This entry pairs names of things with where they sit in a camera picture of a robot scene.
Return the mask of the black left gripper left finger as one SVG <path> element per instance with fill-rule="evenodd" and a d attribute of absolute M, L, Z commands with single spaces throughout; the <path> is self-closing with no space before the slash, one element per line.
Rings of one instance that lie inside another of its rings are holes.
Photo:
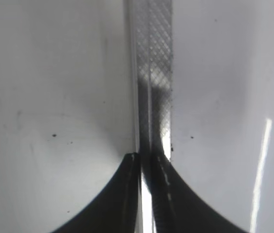
<path fill-rule="evenodd" d="M 140 155 L 128 153 L 102 191 L 56 233 L 133 233 L 138 212 Z"/>

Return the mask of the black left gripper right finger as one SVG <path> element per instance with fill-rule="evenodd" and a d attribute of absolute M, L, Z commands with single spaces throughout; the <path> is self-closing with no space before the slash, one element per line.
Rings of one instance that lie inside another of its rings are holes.
<path fill-rule="evenodd" d="M 159 233 L 242 233 L 244 230 L 207 205 L 161 153 L 145 163 L 156 231 Z"/>

